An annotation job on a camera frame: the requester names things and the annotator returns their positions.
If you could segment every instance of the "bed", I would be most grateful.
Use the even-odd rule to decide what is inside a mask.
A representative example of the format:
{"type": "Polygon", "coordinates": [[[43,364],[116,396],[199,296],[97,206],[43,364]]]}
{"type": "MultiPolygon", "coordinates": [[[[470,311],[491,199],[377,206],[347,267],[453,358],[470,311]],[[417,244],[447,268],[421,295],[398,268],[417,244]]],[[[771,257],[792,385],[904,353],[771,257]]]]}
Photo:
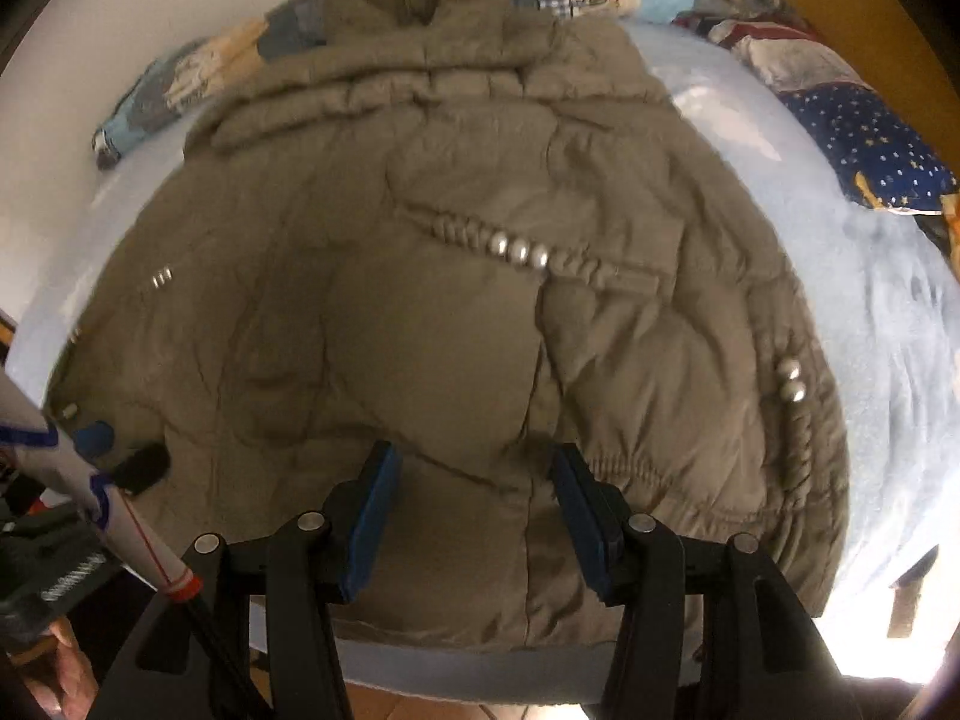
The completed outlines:
{"type": "MultiPolygon", "coordinates": [[[[800,124],[718,47],[672,26],[626,28],[674,103],[764,210],[806,292],[836,376],[851,451],[851,524],[821,621],[857,635],[864,598],[938,543],[960,494],[960,286],[909,220],[849,203],[800,124]]],[[[8,372],[37,402],[116,243],[179,165],[192,117],[125,158],[62,236],[22,314],[8,372]]],[[[263,646],[262,616],[251,641],[263,646]]],[[[503,654],[343,641],[349,680],[486,703],[591,703],[610,645],[503,654]]],[[[692,679],[694,673],[688,673],[692,679]]]]}

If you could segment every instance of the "puffer jacket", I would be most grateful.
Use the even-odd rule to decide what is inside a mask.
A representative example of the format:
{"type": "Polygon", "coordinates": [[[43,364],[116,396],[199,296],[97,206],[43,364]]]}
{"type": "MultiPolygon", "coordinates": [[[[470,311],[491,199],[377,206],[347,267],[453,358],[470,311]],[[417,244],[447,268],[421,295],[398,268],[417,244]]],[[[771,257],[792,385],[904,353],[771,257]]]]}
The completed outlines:
{"type": "Polygon", "coordinates": [[[555,442],[678,533],[755,533],[816,613],[847,521],[836,387],[770,224],[626,34],[510,0],[326,12],[328,47],[197,124],[54,407],[112,423],[117,456],[166,442],[140,505],[178,548],[270,533],[395,442],[397,504],[342,637],[615,638],[555,442]]]}

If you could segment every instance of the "blue star-patterned pillow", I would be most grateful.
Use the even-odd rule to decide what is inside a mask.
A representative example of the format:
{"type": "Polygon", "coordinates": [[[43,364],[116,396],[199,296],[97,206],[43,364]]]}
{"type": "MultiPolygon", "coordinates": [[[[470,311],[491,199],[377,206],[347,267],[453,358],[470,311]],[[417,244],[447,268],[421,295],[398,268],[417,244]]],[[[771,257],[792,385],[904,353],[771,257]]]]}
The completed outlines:
{"type": "Polygon", "coordinates": [[[779,97],[827,156],[853,202],[939,214],[940,196],[957,191],[949,168],[872,89],[824,83],[779,97]]]}

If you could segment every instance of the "metal screw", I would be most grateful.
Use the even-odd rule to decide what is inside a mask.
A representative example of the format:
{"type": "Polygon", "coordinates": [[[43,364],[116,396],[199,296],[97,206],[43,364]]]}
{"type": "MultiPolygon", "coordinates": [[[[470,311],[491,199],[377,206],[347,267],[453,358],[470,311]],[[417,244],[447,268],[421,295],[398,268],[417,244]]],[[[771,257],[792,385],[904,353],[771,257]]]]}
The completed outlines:
{"type": "Polygon", "coordinates": [[[637,533],[651,533],[656,528],[656,519],[650,514],[634,514],[627,520],[630,530],[637,533]]]}
{"type": "Polygon", "coordinates": [[[740,552],[752,555],[760,549],[760,542],[752,533],[738,533],[733,537],[733,546],[740,552]]]}
{"type": "Polygon", "coordinates": [[[209,555],[219,546],[220,537],[216,533],[204,533],[203,536],[198,536],[197,540],[193,542],[193,548],[200,555],[209,555]]]}
{"type": "Polygon", "coordinates": [[[323,528],[325,522],[326,520],[323,519],[323,514],[320,514],[320,512],[306,512],[306,514],[299,516],[296,526],[301,531],[319,531],[320,528],[323,528]]]}

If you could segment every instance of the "silver button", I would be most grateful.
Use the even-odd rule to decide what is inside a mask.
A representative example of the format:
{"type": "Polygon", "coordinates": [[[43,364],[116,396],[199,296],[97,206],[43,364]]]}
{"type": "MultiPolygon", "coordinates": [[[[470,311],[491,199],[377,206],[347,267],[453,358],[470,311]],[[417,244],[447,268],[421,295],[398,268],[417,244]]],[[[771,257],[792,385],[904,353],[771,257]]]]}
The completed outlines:
{"type": "Polygon", "coordinates": [[[550,250],[543,244],[537,244],[530,251],[530,266],[542,271],[550,262],[550,250]]]}
{"type": "Polygon", "coordinates": [[[793,379],[781,387],[781,400],[786,403],[800,403],[806,397],[806,384],[793,379]]]}
{"type": "Polygon", "coordinates": [[[502,257],[507,253],[507,246],[510,245],[510,239],[503,232],[493,233],[490,237],[488,248],[494,257],[502,257]]]}
{"type": "Polygon", "coordinates": [[[515,238],[507,249],[507,259],[514,265],[524,265],[530,257],[530,244],[522,238],[515,238]]]}
{"type": "Polygon", "coordinates": [[[800,361],[796,357],[784,357],[776,366],[776,375],[784,381],[800,378],[800,361]]]}
{"type": "Polygon", "coordinates": [[[174,275],[171,274],[169,268],[162,268],[157,271],[157,275],[154,276],[154,286],[155,288],[160,289],[160,287],[169,284],[173,280],[174,275]]]}

